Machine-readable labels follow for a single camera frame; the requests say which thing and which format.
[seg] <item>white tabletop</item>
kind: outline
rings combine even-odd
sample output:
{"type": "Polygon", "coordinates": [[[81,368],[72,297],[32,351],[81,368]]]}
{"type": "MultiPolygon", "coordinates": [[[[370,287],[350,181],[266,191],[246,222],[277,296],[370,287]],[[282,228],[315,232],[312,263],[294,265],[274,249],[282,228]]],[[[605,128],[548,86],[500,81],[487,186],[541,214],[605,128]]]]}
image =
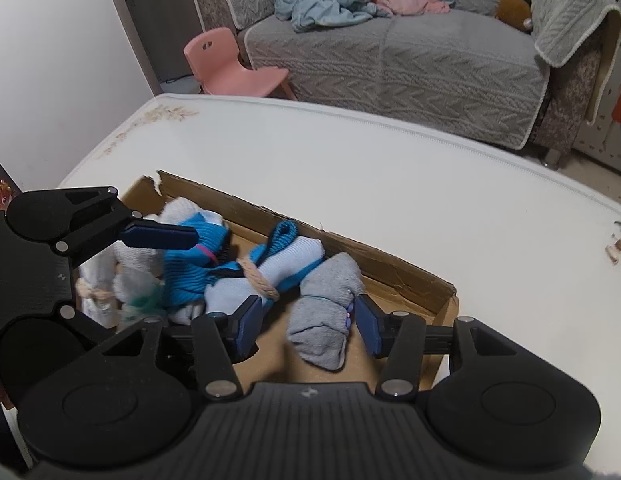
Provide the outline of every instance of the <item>white tabletop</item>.
{"type": "Polygon", "coordinates": [[[453,283],[463,314],[593,391],[603,421],[587,463],[621,472],[621,261],[613,266],[604,252],[621,205],[538,164],[415,124],[279,100],[171,94],[148,102],[62,186],[124,192],[156,170],[453,283]]]}

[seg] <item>child's plastic chair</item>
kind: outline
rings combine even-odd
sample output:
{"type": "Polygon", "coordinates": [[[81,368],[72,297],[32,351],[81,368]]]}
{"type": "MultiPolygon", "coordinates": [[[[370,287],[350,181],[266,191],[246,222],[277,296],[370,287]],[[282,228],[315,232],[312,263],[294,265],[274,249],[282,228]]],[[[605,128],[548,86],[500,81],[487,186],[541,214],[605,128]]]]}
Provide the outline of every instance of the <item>child's plastic chair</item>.
{"type": "Polygon", "coordinates": [[[289,99],[297,101],[287,81],[287,69],[265,66],[249,70],[239,63],[239,47],[229,28],[201,33],[187,44],[184,55],[207,94],[266,97],[281,86],[289,99]]]}

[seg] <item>pink stripe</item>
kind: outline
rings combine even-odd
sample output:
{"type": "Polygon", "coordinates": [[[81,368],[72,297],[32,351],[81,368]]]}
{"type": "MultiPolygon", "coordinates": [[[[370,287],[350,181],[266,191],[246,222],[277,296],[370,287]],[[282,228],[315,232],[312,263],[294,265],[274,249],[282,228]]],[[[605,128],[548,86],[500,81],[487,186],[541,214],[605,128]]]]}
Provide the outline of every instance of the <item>pink stripe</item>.
{"type": "Polygon", "coordinates": [[[208,247],[205,247],[201,244],[197,244],[195,247],[197,247],[206,256],[208,256],[215,265],[219,265],[219,262],[217,261],[217,256],[215,256],[215,254],[208,247]]]}

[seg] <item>sofa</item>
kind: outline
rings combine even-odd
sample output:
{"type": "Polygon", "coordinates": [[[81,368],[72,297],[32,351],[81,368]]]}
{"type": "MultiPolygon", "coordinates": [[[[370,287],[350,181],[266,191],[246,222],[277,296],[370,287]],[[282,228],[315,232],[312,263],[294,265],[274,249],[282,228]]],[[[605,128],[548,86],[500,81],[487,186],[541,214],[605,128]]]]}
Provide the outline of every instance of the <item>sofa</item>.
{"type": "MultiPolygon", "coordinates": [[[[233,31],[244,65],[289,69],[300,101],[381,114],[511,150],[541,146],[549,164],[570,151],[582,120],[593,120],[621,33],[621,14],[605,12],[563,64],[551,66],[536,45],[546,16],[535,6],[532,35],[493,18],[498,0],[456,0],[447,14],[296,33],[273,15],[273,0],[194,2],[204,30],[233,31]]],[[[538,0],[538,8],[540,2],[558,4],[538,0]]]]}

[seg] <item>floor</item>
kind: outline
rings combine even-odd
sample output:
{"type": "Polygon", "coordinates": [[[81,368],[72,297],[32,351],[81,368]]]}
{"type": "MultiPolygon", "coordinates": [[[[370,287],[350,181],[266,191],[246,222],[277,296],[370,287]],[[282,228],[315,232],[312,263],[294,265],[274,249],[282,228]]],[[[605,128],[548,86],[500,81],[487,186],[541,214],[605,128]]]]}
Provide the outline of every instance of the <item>floor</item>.
{"type": "MultiPolygon", "coordinates": [[[[193,76],[183,77],[171,82],[161,83],[164,92],[176,94],[197,94],[199,85],[193,76]]],[[[590,158],[573,152],[567,157],[559,172],[599,191],[621,204],[621,174],[609,170],[606,166],[590,158]]]]}
{"type": "Polygon", "coordinates": [[[609,170],[579,152],[572,152],[558,171],[621,204],[621,173],[609,170]]]}

